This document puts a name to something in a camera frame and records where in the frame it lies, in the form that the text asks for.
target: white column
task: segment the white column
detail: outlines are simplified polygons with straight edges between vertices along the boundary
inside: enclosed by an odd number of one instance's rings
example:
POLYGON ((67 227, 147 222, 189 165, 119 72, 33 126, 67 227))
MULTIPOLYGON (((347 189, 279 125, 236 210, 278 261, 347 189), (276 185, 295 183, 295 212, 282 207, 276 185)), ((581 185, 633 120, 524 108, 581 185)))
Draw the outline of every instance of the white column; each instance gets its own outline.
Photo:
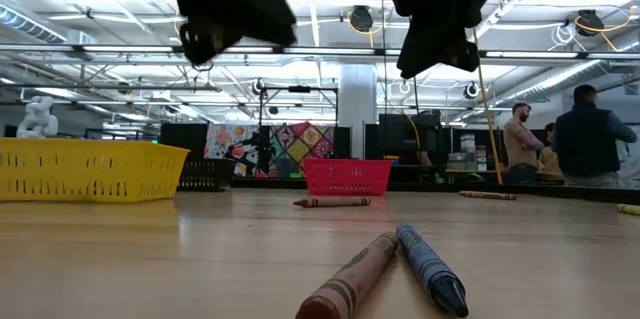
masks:
POLYGON ((343 65, 338 92, 338 124, 351 128, 351 157, 364 158, 364 124, 377 120, 373 65, 343 65))

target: red basket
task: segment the red basket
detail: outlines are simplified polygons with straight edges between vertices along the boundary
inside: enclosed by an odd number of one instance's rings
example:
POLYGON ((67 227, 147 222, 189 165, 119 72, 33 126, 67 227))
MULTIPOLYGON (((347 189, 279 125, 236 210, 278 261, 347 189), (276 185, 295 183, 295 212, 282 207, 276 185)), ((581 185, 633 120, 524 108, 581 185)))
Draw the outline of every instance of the red basket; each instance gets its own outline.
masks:
POLYGON ((305 159, 311 195, 384 195, 390 160, 305 159))

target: black basket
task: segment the black basket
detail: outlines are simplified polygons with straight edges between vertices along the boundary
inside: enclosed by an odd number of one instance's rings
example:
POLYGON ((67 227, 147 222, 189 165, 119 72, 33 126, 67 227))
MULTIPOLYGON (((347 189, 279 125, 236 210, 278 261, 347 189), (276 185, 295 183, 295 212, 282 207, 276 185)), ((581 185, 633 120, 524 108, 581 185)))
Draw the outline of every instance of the black basket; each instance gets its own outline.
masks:
POLYGON ((187 160, 182 168, 179 191, 220 192, 231 188, 236 163, 227 159, 187 160))

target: blue crayon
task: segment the blue crayon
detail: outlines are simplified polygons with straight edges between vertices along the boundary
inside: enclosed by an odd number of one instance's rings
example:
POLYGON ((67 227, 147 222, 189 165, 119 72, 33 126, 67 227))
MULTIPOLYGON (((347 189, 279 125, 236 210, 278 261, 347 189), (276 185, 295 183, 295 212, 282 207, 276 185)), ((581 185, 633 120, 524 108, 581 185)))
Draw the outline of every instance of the blue crayon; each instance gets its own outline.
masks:
POLYGON ((404 247, 413 272, 431 300, 449 313, 466 318, 469 315, 466 291, 458 276, 410 225, 399 225, 396 235, 404 247))

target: yellow plastic basket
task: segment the yellow plastic basket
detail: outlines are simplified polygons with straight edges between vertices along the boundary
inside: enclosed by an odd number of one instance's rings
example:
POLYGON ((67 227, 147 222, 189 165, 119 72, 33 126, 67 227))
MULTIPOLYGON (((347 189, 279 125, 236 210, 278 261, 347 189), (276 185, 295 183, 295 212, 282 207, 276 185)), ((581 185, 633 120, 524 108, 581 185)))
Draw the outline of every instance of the yellow plastic basket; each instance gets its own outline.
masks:
POLYGON ((170 198, 188 153, 149 142, 0 138, 0 200, 170 198))

